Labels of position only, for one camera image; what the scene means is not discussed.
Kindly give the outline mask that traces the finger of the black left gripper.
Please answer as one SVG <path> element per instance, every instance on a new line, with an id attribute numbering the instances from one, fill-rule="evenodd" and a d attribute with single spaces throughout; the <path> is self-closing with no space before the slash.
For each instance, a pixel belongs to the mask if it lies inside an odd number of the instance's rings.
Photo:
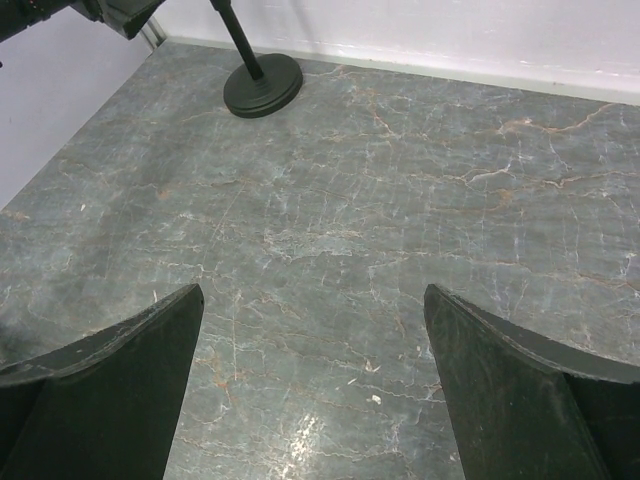
<path id="1" fill-rule="evenodd" d="M 1 40 L 46 21 L 65 8 L 101 22 L 133 39 L 161 5 L 161 0 L 1 0 Z"/>

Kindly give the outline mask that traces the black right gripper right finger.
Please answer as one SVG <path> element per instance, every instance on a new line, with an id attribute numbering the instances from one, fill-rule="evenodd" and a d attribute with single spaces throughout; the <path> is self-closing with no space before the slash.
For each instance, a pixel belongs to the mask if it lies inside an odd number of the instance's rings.
<path id="1" fill-rule="evenodd" d="M 636 479 L 639 369 L 431 284 L 424 318 L 468 479 Z"/>

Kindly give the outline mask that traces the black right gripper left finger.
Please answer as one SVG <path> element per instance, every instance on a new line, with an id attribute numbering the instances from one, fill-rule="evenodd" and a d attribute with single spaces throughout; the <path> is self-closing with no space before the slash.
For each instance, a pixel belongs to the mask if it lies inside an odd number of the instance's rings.
<path id="1" fill-rule="evenodd" d="M 138 314 L 1 369 L 4 479 L 160 479 L 204 313 L 182 287 Z"/>

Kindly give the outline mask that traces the black phone stand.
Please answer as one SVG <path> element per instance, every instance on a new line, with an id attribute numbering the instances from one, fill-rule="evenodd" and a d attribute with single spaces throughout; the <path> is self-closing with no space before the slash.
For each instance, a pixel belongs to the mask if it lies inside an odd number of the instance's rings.
<path id="1" fill-rule="evenodd" d="M 231 73 L 223 89 L 228 110 L 241 118 L 261 118 L 288 105 L 299 93 L 304 77 L 292 57 L 271 53 L 256 56 L 229 0 L 211 0 L 224 22 L 244 65 Z"/>

